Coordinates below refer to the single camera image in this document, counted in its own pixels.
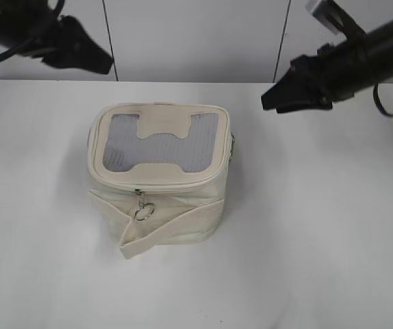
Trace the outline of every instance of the fabric strap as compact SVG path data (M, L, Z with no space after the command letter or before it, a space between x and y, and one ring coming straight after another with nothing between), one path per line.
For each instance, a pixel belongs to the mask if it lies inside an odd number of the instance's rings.
M97 195L91 192L90 195L92 196L93 203L103 215L111 219L113 223L118 221L125 226L120 241L120 249L126 259L142 254L155 245L164 243L169 237L188 231L188 228L192 226L204 228L204 230L194 233L195 236L198 236L199 241L204 240L216 229L218 224L217 219L222 215L224 206L224 199L200 206L175 217L146 236L140 236L130 216Z

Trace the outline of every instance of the metal ring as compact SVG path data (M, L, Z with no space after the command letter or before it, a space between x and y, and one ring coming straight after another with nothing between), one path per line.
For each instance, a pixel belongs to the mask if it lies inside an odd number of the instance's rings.
M145 217L143 217L143 218L141 218L141 219L138 219L138 218L137 218L137 215L139 215L139 212L141 212L142 210L145 210L145 209L149 209L148 214L147 214ZM134 220L136 220L136 221L144 221L144 220L147 220L149 217L152 216L152 214L154 213L154 211L155 211L155 204L142 204L142 205L140 205L139 209L137 209L137 210L134 212Z

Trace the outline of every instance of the white wall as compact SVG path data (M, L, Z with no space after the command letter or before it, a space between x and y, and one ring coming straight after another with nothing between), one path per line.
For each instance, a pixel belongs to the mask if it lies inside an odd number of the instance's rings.
M105 0L121 81L269 82L288 0Z
M276 80L295 57L344 40L306 11L308 0L103 1L120 81L271 82L279 50ZM103 1L66 0L63 14L79 18L110 51ZM390 0L337 1L366 30L393 19ZM0 79L115 80L113 71L56 70L15 57L0 64Z

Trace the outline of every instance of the zipper pull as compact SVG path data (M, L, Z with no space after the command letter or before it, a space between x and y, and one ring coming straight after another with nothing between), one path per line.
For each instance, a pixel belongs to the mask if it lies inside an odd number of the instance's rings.
M134 193L139 198L139 208L137 208L136 211L134 212L133 219L135 221L145 221L149 217L151 217L152 214L155 212L155 204L145 203L144 192L142 192L141 190L137 189L134 191Z

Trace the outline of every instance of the white surface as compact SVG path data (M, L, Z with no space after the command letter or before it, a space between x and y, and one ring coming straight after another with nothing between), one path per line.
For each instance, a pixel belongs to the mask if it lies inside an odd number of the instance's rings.
M49 3L54 6L56 0ZM64 15L73 15L81 21L89 36L106 51L110 52L107 25L101 0L67 0L62 11ZM6 48L0 46L0 53ZM78 69L54 69L41 63L40 59L32 60L14 56L0 63L0 79L31 80L101 80L116 81L114 70L108 75L100 75Z
M105 3L120 81L272 81L288 0Z
M308 1L292 0L276 81L289 69L291 60L304 53L314 56L324 44L337 45L345 40L344 35L335 36L305 9ZM337 3L367 32L393 20L390 0L337 0Z
M0 81L0 328L393 328L393 120L370 91L276 115L266 89ZM124 101L230 111L225 221L206 242L125 261L90 205L88 129Z

